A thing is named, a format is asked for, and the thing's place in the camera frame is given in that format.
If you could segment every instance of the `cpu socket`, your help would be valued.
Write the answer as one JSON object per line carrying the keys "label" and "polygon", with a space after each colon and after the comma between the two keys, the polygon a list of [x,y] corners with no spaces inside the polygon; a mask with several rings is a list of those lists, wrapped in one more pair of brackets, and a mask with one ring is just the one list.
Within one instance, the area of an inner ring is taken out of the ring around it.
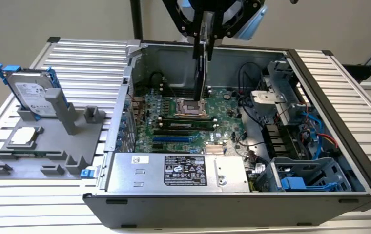
{"label": "cpu socket", "polygon": [[177,99],[177,112],[176,116],[180,117],[208,117],[205,113],[205,101],[201,99],[200,101]]}

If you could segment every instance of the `gray wall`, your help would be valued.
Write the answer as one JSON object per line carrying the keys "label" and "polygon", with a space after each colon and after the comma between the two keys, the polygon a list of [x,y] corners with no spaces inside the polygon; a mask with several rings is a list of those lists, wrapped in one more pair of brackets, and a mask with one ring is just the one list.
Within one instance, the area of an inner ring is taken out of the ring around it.
{"label": "gray wall", "polygon": [[[143,0],[144,37],[177,40],[161,0]],[[342,62],[371,52],[371,0],[267,0],[255,37],[224,44],[328,49]],[[133,37],[128,0],[0,0],[0,62],[29,66],[49,36],[127,40]],[[0,100],[8,89],[0,85]]]}
{"label": "gray wall", "polygon": [[0,0],[0,62],[29,66],[49,36],[133,37],[128,0]]}

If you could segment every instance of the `sticker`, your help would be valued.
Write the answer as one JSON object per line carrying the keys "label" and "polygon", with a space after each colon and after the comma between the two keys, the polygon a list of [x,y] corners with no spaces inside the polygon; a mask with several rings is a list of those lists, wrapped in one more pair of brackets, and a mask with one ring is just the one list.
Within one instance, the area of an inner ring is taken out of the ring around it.
{"label": "sticker", "polygon": [[203,156],[165,156],[164,184],[167,186],[207,186]]}
{"label": "sticker", "polygon": [[149,163],[149,156],[132,156],[132,164]]}
{"label": "sticker", "polygon": [[14,86],[29,107],[40,116],[54,116],[50,103],[45,100],[45,89],[38,84],[16,82]]}
{"label": "sticker", "polygon": [[191,124],[185,124],[185,123],[172,123],[171,126],[173,126],[173,127],[188,127],[188,128],[192,127]]}

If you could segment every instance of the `metal bracket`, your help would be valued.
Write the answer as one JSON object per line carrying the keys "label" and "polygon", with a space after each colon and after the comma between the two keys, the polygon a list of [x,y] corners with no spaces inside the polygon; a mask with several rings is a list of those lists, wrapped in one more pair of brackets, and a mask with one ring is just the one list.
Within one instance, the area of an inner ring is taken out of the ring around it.
{"label": "metal bracket", "polygon": [[260,104],[276,104],[286,102],[283,94],[271,93],[269,91],[255,90],[251,92],[253,101]]}

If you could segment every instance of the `white label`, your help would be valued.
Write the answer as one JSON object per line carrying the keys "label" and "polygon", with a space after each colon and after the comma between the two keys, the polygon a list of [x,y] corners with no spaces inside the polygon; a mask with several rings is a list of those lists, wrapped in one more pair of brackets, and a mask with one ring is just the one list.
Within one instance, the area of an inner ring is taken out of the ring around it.
{"label": "white label", "polygon": [[29,107],[40,116],[54,116],[50,103],[45,100],[45,89],[38,84],[16,82],[14,86]]}
{"label": "white label", "polygon": [[185,123],[172,123],[171,126],[175,126],[175,127],[192,127],[191,124],[185,124]]}
{"label": "white label", "polygon": [[132,164],[149,163],[149,156],[132,156]]}

